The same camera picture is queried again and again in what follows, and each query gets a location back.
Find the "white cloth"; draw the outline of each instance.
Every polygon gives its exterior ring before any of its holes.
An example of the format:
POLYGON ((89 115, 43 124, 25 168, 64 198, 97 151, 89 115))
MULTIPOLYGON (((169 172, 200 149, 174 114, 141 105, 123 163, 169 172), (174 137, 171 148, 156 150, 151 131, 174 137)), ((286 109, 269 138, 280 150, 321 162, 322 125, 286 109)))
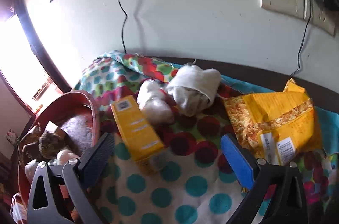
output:
POLYGON ((164 102, 166 96, 154 80, 146 80, 140 87, 137 102, 151 125, 170 124, 174 122, 171 108, 164 102))
POLYGON ((220 81, 218 70, 185 65, 167 85, 166 91, 183 114, 194 116, 213 104, 220 81))

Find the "yellow plastic bag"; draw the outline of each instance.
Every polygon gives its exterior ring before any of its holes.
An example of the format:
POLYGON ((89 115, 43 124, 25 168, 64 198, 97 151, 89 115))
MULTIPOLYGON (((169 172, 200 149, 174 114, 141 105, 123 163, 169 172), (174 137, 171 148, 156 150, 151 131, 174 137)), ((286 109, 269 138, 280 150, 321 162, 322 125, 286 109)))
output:
POLYGON ((284 165, 299 152, 322 148, 313 102, 293 79, 283 92, 233 97, 224 105, 238 142, 256 158, 284 165))

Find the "white wall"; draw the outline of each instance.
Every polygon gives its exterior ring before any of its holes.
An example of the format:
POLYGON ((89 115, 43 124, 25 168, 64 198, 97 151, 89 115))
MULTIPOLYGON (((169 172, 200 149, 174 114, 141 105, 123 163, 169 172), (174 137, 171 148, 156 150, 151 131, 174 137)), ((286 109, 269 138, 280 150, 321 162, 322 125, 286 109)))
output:
POLYGON ((8 159, 11 159, 14 147, 6 139, 7 132, 12 129, 21 135, 30 117, 0 79, 0 152, 8 159))
MULTIPOLYGON (((122 50, 117 0, 25 0, 36 31, 72 86, 99 54, 122 50)), ((259 7, 259 0, 121 0, 128 52, 238 63, 291 74, 306 23, 259 7)), ((339 92, 339 37, 310 26, 305 80, 339 92)))

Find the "polka dot tablecloth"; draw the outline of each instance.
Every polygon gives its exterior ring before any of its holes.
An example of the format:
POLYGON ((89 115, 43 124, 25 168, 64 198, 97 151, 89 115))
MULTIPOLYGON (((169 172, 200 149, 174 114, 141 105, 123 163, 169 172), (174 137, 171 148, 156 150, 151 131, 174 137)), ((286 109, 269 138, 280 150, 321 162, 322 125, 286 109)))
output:
MULTIPOLYGON (((115 134, 114 154, 91 193, 110 223, 225 224, 245 196, 220 151, 221 136, 233 133, 222 99, 240 95, 223 84, 214 104, 194 117, 179 114, 168 101, 175 123, 157 129, 167 146, 167 164, 159 173, 144 176, 131 159, 109 104, 126 95, 136 97, 149 77, 168 83, 177 70, 156 59, 115 51, 94 61, 75 87, 95 98, 101 131, 115 134)), ((309 211, 316 208, 323 212, 336 183, 337 154, 325 156, 322 151, 314 151, 299 155, 295 161, 303 175, 309 211)), ((254 223, 262 219, 273 192, 271 186, 254 223)))

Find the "blue gripper pad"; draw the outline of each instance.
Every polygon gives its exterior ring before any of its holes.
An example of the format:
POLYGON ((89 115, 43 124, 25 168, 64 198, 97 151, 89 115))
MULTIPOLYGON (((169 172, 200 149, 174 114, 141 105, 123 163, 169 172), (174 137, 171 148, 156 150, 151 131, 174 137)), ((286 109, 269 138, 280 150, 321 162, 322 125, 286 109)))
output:
POLYGON ((251 189, 255 180, 255 159, 233 136, 221 137, 221 149, 242 187, 251 189))

